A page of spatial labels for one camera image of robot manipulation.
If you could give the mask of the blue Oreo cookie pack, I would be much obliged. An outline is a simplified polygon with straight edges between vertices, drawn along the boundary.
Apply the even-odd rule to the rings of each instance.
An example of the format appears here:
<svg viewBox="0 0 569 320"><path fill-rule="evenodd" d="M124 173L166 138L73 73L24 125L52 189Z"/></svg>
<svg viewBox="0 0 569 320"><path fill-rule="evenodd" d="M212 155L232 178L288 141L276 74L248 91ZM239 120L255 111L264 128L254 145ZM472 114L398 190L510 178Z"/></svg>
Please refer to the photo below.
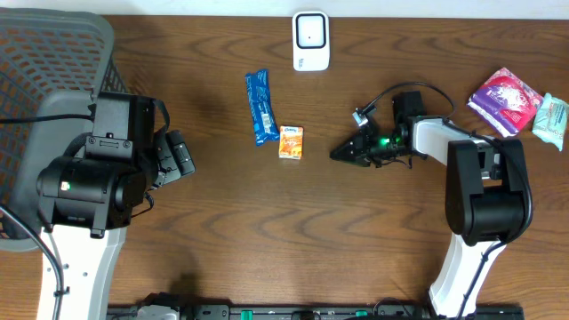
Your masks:
<svg viewBox="0 0 569 320"><path fill-rule="evenodd" d="M280 133L271 106L268 70L260 69L246 74L244 78L252 115L255 145L260 147L267 141L279 140Z"/></svg>

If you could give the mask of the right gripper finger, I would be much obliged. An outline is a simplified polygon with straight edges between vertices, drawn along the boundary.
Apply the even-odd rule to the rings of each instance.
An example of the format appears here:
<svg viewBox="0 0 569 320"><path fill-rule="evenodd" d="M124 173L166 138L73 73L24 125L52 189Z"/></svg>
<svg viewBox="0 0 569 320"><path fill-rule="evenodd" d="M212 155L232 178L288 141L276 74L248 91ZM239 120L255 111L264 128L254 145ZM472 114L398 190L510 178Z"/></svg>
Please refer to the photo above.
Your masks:
<svg viewBox="0 0 569 320"><path fill-rule="evenodd" d="M359 155L365 150L365 136L356 133L333 150L334 155Z"/></svg>
<svg viewBox="0 0 569 320"><path fill-rule="evenodd" d="M331 152L330 158L334 161L339 161L344 164L351 164L358 167L371 166L371 162L367 158L361 156L354 156L351 153L346 154L346 153Z"/></svg>

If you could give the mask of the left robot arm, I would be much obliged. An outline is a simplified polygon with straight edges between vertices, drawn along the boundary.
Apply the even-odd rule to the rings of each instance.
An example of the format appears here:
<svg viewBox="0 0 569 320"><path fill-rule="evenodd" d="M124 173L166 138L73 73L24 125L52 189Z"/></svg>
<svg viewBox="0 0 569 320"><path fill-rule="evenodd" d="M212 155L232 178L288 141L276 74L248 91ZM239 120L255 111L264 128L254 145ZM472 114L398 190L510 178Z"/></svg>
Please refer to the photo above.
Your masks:
<svg viewBox="0 0 569 320"><path fill-rule="evenodd" d="M41 238L50 250L45 272L56 292L43 292L37 316L49 301L59 319L103 319L108 294L134 208L154 202L151 191L195 171L178 131L158 132L148 145L131 140L78 135L37 178Z"/></svg>

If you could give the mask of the small orange box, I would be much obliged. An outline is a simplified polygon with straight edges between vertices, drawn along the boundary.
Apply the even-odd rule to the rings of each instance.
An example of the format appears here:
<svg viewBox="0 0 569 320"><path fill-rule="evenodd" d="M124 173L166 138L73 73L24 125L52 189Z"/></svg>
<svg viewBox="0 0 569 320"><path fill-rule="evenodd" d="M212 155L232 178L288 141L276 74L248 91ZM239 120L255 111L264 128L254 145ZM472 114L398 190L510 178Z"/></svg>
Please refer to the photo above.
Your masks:
<svg viewBox="0 0 569 320"><path fill-rule="evenodd" d="M281 126L278 155L284 159L300 160L304 129L299 126Z"/></svg>

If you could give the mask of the pink purple liners pack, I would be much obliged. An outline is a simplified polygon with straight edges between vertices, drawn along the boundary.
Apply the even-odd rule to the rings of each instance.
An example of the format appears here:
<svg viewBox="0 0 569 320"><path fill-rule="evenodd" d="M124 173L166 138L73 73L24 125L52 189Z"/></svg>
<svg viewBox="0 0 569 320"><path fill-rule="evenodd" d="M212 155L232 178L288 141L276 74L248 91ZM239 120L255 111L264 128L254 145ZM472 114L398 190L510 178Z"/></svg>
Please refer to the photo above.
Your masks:
<svg viewBox="0 0 569 320"><path fill-rule="evenodd" d="M469 97L467 106L507 138L524 129L542 102L539 93L507 68L501 68Z"/></svg>

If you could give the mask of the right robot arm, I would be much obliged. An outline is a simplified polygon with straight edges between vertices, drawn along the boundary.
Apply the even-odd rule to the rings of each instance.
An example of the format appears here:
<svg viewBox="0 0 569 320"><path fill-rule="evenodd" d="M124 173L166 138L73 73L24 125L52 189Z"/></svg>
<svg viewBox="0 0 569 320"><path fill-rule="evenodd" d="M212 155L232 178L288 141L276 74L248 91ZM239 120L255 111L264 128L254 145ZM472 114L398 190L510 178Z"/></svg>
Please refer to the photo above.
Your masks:
<svg viewBox="0 0 569 320"><path fill-rule="evenodd" d="M433 158L446 168L445 218L452 231L443 267L429 288L433 316L466 319L476 313L477 295L507 244L533 217L533 200L522 143L468 132L425 112L420 92L393 97L395 128L382 135L375 106L357 109L358 131L330 158L361 167L412 164Z"/></svg>

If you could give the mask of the green tissue wipes pack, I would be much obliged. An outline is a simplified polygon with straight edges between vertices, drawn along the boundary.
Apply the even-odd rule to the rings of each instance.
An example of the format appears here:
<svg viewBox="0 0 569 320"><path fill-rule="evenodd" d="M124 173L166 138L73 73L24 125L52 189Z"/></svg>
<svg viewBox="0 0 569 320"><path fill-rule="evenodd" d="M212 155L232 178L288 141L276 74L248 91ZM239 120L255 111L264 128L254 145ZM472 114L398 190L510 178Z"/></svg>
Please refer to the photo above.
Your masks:
<svg viewBox="0 0 569 320"><path fill-rule="evenodd" d="M565 130L568 119L568 104L546 93L539 106L532 133L546 143L551 143L559 151L563 150Z"/></svg>

